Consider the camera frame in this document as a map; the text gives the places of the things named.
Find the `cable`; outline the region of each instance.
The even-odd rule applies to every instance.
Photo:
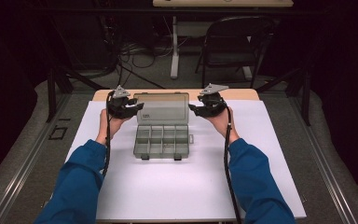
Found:
[[[123,84],[121,84],[122,87],[124,87],[127,84],[127,81],[129,80],[130,76],[131,76],[131,72],[129,72],[129,74],[127,75],[126,79],[124,80]]]
[[[140,75],[138,75],[138,74],[134,73],[133,71],[131,71],[131,70],[127,69],[127,68],[126,68],[126,67],[124,67],[122,64],[119,64],[119,66],[121,66],[121,68],[122,68],[122,69],[124,69],[124,70],[126,70],[126,71],[130,72],[131,74],[135,75],[136,77],[140,78],[141,80],[146,81],[146,82],[148,82],[148,83],[150,83],[150,84],[153,84],[153,85],[155,85],[155,86],[157,86],[157,87],[159,87],[159,88],[161,88],[161,89],[165,89],[164,87],[160,86],[160,85],[159,85],[159,84],[157,84],[156,82],[153,82],[153,81],[147,80],[146,78],[141,77]]]
[[[106,97],[106,120],[107,120],[107,128],[106,128],[106,157],[105,157],[105,165],[103,168],[103,176],[106,176],[107,169],[109,167],[110,161],[110,118],[109,118],[109,110],[108,110],[108,102],[110,97],[113,95],[114,91],[111,91],[107,94]]]
[[[154,62],[155,62],[155,60],[156,60],[156,55],[154,54],[154,52],[152,52],[153,54],[152,54],[152,62],[150,63],[150,64],[148,64],[148,65],[145,65],[145,66],[140,66],[140,65],[137,65],[137,64],[135,64],[135,60],[134,60],[134,56],[132,55],[132,60],[131,60],[131,62],[132,62],[132,64],[135,66],[135,67],[137,67],[137,68],[148,68],[148,67],[150,67]]]
[[[118,64],[117,64],[117,65],[122,64],[122,63],[123,63],[123,61],[121,60],[121,57],[118,56]],[[123,68],[120,66],[120,71],[118,71],[118,68],[117,68],[117,66],[116,66],[116,70],[117,70],[117,74],[118,74],[118,81],[117,81],[117,85],[116,85],[116,86],[119,86],[119,85],[120,85],[120,86],[124,87],[124,85],[127,83],[127,80],[129,79],[131,73],[129,73],[129,74],[127,75],[126,80],[124,80],[123,84],[121,84],[121,79],[123,78]]]
[[[170,47],[170,51],[168,51],[166,54],[161,55],[161,56],[159,56],[159,57],[167,56],[167,55],[169,55],[169,54],[171,53],[171,51],[173,50],[173,34],[172,34],[172,32],[171,32],[170,26],[168,25],[167,20],[165,19],[165,17],[162,17],[162,18],[164,19],[164,23],[165,23],[165,25],[166,25],[166,27],[167,27],[168,32],[170,33],[170,37],[171,37],[171,47]]]
[[[235,218],[237,219],[237,223],[241,224],[240,211],[238,210],[237,201],[235,199],[234,190],[232,189],[231,178],[229,176],[229,171],[228,171],[228,143],[229,143],[229,135],[231,132],[231,112],[230,112],[228,106],[226,106],[226,110],[228,112],[228,124],[227,124],[226,141],[225,141],[225,156],[224,156],[225,172],[226,172],[229,193],[231,195],[231,201],[232,201],[232,204],[234,205]]]

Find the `hand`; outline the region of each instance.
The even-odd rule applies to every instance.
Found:
[[[115,133],[120,129],[121,125],[129,120],[128,119],[115,119],[111,115],[110,118],[110,139],[113,138]],[[100,114],[100,131],[98,131],[98,136],[95,139],[96,142],[101,143],[102,145],[106,145],[106,136],[107,136],[107,117],[106,117],[106,109],[103,109]]]
[[[237,130],[235,129],[234,125],[234,113],[231,109],[231,107],[228,107],[230,113],[231,113],[231,131],[229,135],[228,142],[231,144],[235,140],[239,139],[240,137],[237,134]],[[220,113],[216,117],[212,118],[206,118],[208,121],[212,123],[212,125],[215,127],[215,129],[223,135],[223,137],[226,137],[227,133],[227,125],[228,125],[228,112],[225,109],[222,113]]]

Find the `chair backrest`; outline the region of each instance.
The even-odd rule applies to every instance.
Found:
[[[225,17],[215,21],[208,29],[205,44],[214,37],[247,37],[257,45],[260,38],[273,32],[275,23],[269,17]]]

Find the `wire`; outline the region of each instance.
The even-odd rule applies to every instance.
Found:
[[[103,168],[103,176],[106,176],[107,169],[109,168],[109,162],[110,162],[110,118],[109,118],[109,109],[108,109],[108,103],[110,100],[110,97],[113,95],[115,91],[111,91],[107,94],[106,97],[106,120],[107,120],[107,128],[106,128],[106,157],[105,157],[105,165]]]
[[[148,68],[148,67],[150,67],[151,65],[153,65],[153,63],[155,62],[155,60],[156,60],[156,55],[153,53],[153,55],[152,55],[152,62],[150,63],[150,64],[148,64],[148,65],[145,65],[145,66],[140,66],[140,65],[137,65],[137,64],[135,64],[135,60],[134,60],[134,56],[132,56],[132,64],[133,64],[133,66],[135,66],[135,67],[137,67],[137,68]]]
[[[157,86],[157,87],[159,87],[159,88],[161,88],[161,89],[166,89],[166,88],[160,86],[159,84],[157,84],[156,82],[147,80],[146,78],[144,78],[144,77],[142,77],[142,76],[140,76],[140,75],[134,73],[133,71],[131,71],[131,70],[129,70],[128,68],[124,67],[122,64],[119,64],[119,65],[121,66],[122,69],[124,69],[124,70],[126,70],[126,71],[128,71],[128,72],[131,72],[131,74],[135,75],[136,77],[140,78],[141,80],[146,81],[146,82],[148,82],[148,83],[150,83],[150,84],[153,84],[153,85],[155,85],[155,86]]]
[[[172,32],[171,32],[170,26],[168,25],[167,20],[165,19],[165,17],[162,17],[162,18],[164,19],[165,26],[167,27],[167,30],[168,30],[168,32],[170,33],[170,37],[171,37],[171,47],[170,47],[170,51],[168,51],[166,54],[159,55],[159,57],[167,56],[167,55],[171,54],[171,52],[172,52],[172,50],[173,50],[173,34],[172,34]]]
[[[113,73],[115,71],[115,67],[107,67],[105,68],[102,72],[99,72],[97,74],[92,74],[92,75],[85,75],[85,74],[81,74],[83,77],[86,77],[88,79],[94,79],[94,78],[97,78],[97,77],[104,77],[104,76],[107,76],[111,73]]]
[[[237,223],[241,224],[240,211],[238,210],[237,201],[235,199],[234,190],[232,189],[231,178],[229,176],[229,171],[228,171],[228,143],[229,143],[229,135],[231,133],[231,112],[230,112],[228,106],[226,106],[226,110],[228,113],[228,124],[227,124],[226,141],[225,141],[225,156],[224,156],[225,172],[226,172],[229,193],[231,195],[231,201],[232,201],[232,204],[234,205],[235,218],[237,219]]]
[[[127,77],[126,77],[126,79],[124,80],[124,82],[121,83],[120,80],[122,79],[123,74],[124,74],[124,73],[123,73],[123,71],[124,71],[124,69],[123,69],[124,64],[123,64],[123,63],[127,64],[127,65],[130,67],[130,72],[129,72],[129,74],[127,75]],[[117,66],[119,66],[119,68],[120,68],[120,71],[119,71],[119,72],[118,72],[118,68],[116,68],[116,69],[117,69],[117,72],[118,72],[118,75],[119,75],[119,80],[118,80],[117,85],[120,85],[121,87],[124,87],[124,86],[126,85],[127,81],[129,80],[131,74],[132,74],[132,66],[131,66],[130,63],[128,63],[128,61],[123,61],[123,60],[121,59],[121,56],[119,56],[119,63],[117,64]]]

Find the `wrist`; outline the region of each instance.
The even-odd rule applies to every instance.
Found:
[[[106,145],[106,136],[98,135],[95,141],[101,145]]]
[[[229,138],[228,138],[228,143],[231,144],[231,143],[235,142],[238,139],[240,139],[240,136],[237,134],[237,132],[231,131],[231,133],[229,135]]]

